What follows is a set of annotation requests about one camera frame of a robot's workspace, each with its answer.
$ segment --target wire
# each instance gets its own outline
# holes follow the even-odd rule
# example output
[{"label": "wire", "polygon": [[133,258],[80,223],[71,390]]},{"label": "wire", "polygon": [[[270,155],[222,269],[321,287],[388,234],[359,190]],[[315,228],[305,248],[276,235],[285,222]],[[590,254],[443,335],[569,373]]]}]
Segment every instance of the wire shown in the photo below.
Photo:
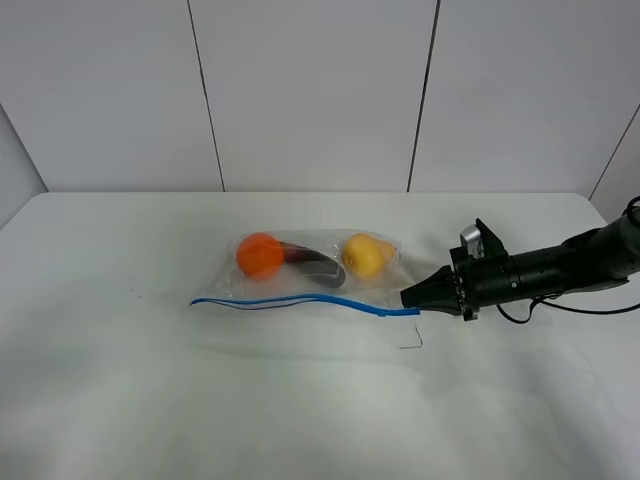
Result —
[{"label": "wire", "polygon": [[638,203],[639,201],[640,201],[640,197],[632,198],[631,201],[627,204],[627,208],[625,208],[624,212],[622,212],[623,215],[627,216],[627,218],[629,219],[629,222],[631,222],[631,225],[637,228],[640,228],[640,222],[638,222],[638,220],[636,220],[633,217],[632,213],[633,213],[633,207],[635,207],[636,203]]},{"label": "wire", "polygon": [[[624,212],[622,212],[622,215],[623,216],[626,215],[631,225],[640,228],[640,222],[633,216],[634,207],[638,202],[640,202],[640,196],[632,198],[627,204],[627,208],[625,208]],[[617,310],[583,310],[581,308],[565,307],[563,305],[547,302],[547,300],[555,299],[555,298],[558,298],[559,296],[560,295],[549,295],[546,297],[534,298],[529,304],[529,316],[524,319],[512,317],[511,315],[509,315],[507,312],[504,311],[504,309],[502,308],[502,305],[496,305],[496,307],[498,307],[498,311],[504,318],[506,318],[510,322],[517,323],[518,325],[524,325],[525,323],[528,323],[529,320],[531,320],[531,316],[533,315],[533,309],[540,304],[546,305],[547,307],[551,307],[551,308],[557,308],[558,310],[564,310],[565,312],[581,313],[583,315],[618,315],[620,313],[633,312],[634,310],[640,309],[640,303],[636,305],[631,305],[630,307],[626,307],[626,308],[619,308]]]},{"label": "wire", "polygon": [[529,316],[525,319],[514,318],[504,311],[502,305],[496,306],[498,307],[498,311],[504,318],[506,318],[510,322],[517,323],[518,325],[524,325],[525,323],[529,322],[529,320],[531,320],[531,316],[533,315],[533,309],[540,304],[546,305],[547,307],[551,308],[557,308],[558,310],[564,310],[565,312],[581,313],[583,315],[618,315],[620,313],[633,312],[634,310],[640,309],[640,303],[637,303],[636,305],[631,305],[630,307],[626,308],[619,308],[617,310],[583,310],[581,308],[571,308],[565,307],[564,305],[558,305],[556,303],[549,303],[547,302],[547,300],[550,298],[557,298],[557,296],[534,298],[529,304]]},{"label": "wire", "polygon": [[618,315],[620,313],[633,312],[634,310],[638,310],[640,308],[640,303],[636,305],[631,305],[626,308],[619,308],[618,310],[582,310],[580,308],[571,308],[565,307],[563,305],[556,305],[555,303],[549,303],[544,300],[540,301],[543,305],[547,307],[557,308],[558,310],[564,310],[565,312],[573,312],[573,313],[582,313],[585,315]]}]

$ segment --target tabletop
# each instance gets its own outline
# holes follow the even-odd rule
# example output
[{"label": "tabletop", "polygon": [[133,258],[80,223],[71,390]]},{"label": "tabletop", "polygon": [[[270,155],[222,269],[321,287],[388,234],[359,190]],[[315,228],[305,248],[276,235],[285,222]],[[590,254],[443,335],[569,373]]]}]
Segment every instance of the tabletop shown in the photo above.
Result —
[{"label": "tabletop", "polygon": [[[511,253],[604,225],[573,194],[32,199],[0,231],[0,478],[639,477],[638,313],[189,306],[239,234],[374,231],[420,280],[476,217]],[[632,279],[563,303],[639,297]]]}]

